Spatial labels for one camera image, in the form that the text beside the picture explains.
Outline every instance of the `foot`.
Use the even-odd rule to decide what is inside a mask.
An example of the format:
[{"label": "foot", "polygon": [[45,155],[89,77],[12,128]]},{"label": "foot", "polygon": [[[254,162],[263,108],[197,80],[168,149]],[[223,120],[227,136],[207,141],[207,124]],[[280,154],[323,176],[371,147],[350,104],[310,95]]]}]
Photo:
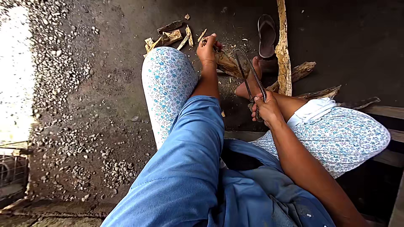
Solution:
[{"label": "foot", "polygon": [[[258,78],[261,80],[262,73],[261,73],[261,67],[259,65],[258,57],[254,57],[252,60],[253,60],[252,66],[254,67],[255,71],[257,72]],[[250,73],[248,74],[247,82],[248,82],[248,86],[250,88],[252,96],[255,96],[258,93],[260,93],[259,87],[254,78],[254,74],[251,70],[250,70]],[[240,86],[238,86],[238,88],[236,89],[236,95],[250,100],[250,97],[248,95],[248,91],[246,88],[246,84],[244,82],[242,84],[240,84]]]}]

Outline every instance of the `white floral fabric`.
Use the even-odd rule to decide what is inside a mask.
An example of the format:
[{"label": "white floral fabric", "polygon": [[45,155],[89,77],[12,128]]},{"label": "white floral fabric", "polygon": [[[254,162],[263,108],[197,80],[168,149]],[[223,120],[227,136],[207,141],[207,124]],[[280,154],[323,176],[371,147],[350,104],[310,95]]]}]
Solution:
[{"label": "white floral fabric", "polygon": [[[185,54],[170,47],[158,47],[143,63],[142,83],[159,149],[197,85],[198,75]],[[310,102],[299,109],[304,109],[305,115],[299,115],[301,121],[292,130],[334,178],[358,167],[389,144],[387,129],[362,112],[332,107],[327,113],[322,111],[321,116],[313,117],[308,105]],[[278,158],[271,131],[251,143]]]}]

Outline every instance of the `wire mesh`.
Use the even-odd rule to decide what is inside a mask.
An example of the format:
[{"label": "wire mesh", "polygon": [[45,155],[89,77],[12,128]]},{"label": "wire mesh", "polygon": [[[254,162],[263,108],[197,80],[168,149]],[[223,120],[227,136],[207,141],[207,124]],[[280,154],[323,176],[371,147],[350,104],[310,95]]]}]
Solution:
[{"label": "wire mesh", "polygon": [[20,156],[0,155],[0,187],[25,184],[28,175],[27,159]]}]

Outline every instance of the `hand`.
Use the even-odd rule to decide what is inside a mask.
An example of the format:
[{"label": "hand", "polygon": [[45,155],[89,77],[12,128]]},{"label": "hand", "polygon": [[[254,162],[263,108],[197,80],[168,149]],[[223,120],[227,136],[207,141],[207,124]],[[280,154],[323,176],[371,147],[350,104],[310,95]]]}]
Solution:
[{"label": "hand", "polygon": [[257,106],[259,107],[259,115],[264,120],[264,123],[269,128],[273,128],[275,124],[285,123],[283,116],[279,110],[278,102],[272,95],[272,92],[267,91],[267,100],[264,102],[262,94],[259,93],[254,98],[255,104],[252,107],[252,121],[256,121]]},{"label": "hand", "polygon": [[[207,39],[207,43],[204,46],[202,44],[202,41],[204,39]],[[199,57],[199,60],[202,63],[202,67],[205,67],[207,65],[216,65],[216,58],[215,58],[215,51],[213,50],[213,45],[215,45],[219,50],[222,49],[222,44],[220,44],[218,41],[216,41],[216,34],[213,33],[212,35],[205,37],[201,39],[198,45],[198,49],[196,50],[196,54]]]}]

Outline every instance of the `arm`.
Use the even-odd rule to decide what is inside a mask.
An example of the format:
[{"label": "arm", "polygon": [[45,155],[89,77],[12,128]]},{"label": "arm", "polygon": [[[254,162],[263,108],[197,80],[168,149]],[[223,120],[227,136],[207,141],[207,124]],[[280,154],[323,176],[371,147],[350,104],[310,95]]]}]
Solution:
[{"label": "arm", "polygon": [[329,212],[336,226],[367,226],[365,219],[331,177],[299,141],[286,124],[272,92],[267,92],[267,101],[255,98],[260,115],[271,129],[272,137],[285,174],[296,185],[317,197]]},{"label": "arm", "polygon": [[201,39],[198,50],[196,51],[202,63],[202,72],[201,78],[199,79],[191,97],[196,95],[207,95],[220,99],[216,72],[217,64],[215,53],[213,52],[213,45],[217,46],[219,49],[222,48],[222,45],[216,41],[215,33],[205,39],[208,40],[206,45],[204,46],[202,44],[203,39]]}]

